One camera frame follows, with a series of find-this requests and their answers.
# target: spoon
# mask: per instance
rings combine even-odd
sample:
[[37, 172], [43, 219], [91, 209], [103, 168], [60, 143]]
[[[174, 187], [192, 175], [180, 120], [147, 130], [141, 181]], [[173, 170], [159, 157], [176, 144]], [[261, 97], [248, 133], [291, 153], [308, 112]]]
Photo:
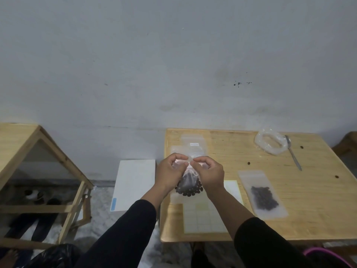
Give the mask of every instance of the spoon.
[[295, 162], [297, 168], [298, 168], [300, 171], [302, 171], [301, 165], [299, 164], [299, 162], [297, 161], [297, 159], [296, 159], [294, 153], [292, 152], [292, 149], [291, 149], [291, 141], [290, 141], [289, 136], [285, 135], [285, 138], [286, 138], [286, 141], [288, 142], [288, 149], [289, 149], [289, 151], [290, 151], [290, 153], [291, 153], [291, 155], [292, 155], [292, 158], [294, 159], [294, 162]]

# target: blue sticker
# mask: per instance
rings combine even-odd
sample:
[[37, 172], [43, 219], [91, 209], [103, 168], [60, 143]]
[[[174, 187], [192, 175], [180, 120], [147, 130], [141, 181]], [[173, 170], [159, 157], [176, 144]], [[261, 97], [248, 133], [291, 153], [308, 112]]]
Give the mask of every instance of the blue sticker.
[[115, 204], [116, 204], [116, 198], [113, 198], [112, 207], [110, 208], [110, 211], [114, 211], [115, 210]]

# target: dark trousers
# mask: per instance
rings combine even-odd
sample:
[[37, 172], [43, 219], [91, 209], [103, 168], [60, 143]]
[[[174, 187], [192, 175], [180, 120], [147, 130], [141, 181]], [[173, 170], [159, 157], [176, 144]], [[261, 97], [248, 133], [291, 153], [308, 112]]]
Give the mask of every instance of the dark trousers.
[[195, 250], [191, 259], [191, 268], [215, 268], [208, 261], [206, 254], [202, 250]]

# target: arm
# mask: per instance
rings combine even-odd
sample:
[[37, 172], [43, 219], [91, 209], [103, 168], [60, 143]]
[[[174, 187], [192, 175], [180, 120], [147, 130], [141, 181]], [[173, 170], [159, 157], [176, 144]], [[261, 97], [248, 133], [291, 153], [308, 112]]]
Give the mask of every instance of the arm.
[[[207, 163], [209, 168], [198, 162]], [[200, 175], [245, 267], [312, 267], [302, 253], [225, 190], [221, 164], [207, 156], [194, 158], [190, 164]]]
[[156, 223], [158, 207], [177, 185], [188, 163], [173, 169], [182, 154], [171, 154], [160, 162], [154, 186], [120, 217], [78, 260], [75, 268], [137, 267]]

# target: spoon handle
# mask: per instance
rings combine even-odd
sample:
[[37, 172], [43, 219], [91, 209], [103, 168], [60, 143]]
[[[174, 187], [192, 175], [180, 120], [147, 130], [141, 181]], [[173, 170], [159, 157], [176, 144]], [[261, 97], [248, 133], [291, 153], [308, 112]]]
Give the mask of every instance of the spoon handle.
[[297, 161], [297, 159], [296, 159], [294, 153], [292, 152], [291, 148], [289, 148], [289, 151], [290, 151], [290, 153], [291, 153], [291, 156], [292, 156], [292, 158], [293, 158], [293, 160], [294, 160], [294, 162], [295, 162], [297, 168], [298, 168], [300, 171], [302, 171], [301, 165], [300, 165], [299, 162]]

